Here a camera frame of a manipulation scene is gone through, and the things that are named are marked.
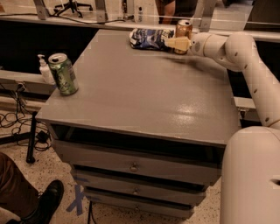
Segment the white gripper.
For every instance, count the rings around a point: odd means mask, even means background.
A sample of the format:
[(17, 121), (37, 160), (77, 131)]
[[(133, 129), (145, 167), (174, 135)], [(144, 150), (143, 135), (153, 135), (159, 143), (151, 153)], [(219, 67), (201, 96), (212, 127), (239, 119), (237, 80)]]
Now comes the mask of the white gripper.
[(166, 38), (164, 44), (182, 52), (189, 49), (188, 55), (204, 57), (204, 47), (210, 36), (208, 32), (194, 33), (191, 40), (188, 37)]

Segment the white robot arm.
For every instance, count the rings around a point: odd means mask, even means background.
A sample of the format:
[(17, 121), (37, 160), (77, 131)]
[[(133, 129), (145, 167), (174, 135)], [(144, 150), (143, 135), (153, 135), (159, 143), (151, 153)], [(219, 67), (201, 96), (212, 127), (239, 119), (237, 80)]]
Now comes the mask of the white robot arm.
[(220, 224), (280, 224), (280, 83), (253, 37), (243, 31), (227, 37), (200, 32), (164, 44), (243, 73), (261, 124), (239, 130), (227, 143)]

